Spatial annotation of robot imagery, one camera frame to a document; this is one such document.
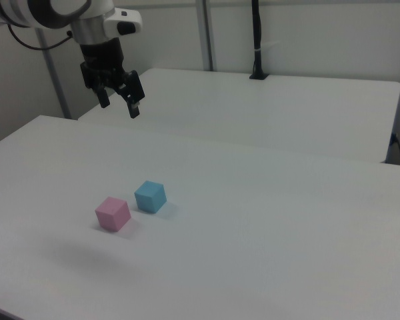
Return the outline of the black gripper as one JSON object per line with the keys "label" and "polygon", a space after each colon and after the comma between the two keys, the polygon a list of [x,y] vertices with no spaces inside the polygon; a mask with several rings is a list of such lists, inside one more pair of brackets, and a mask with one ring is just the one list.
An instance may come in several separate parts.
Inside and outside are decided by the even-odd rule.
{"label": "black gripper", "polygon": [[106,87],[116,90],[125,100],[132,119],[140,115],[139,104],[145,98],[139,74],[126,73],[123,50],[119,38],[96,45],[80,45],[84,62],[81,70],[85,86],[96,92],[102,108],[110,105]]}

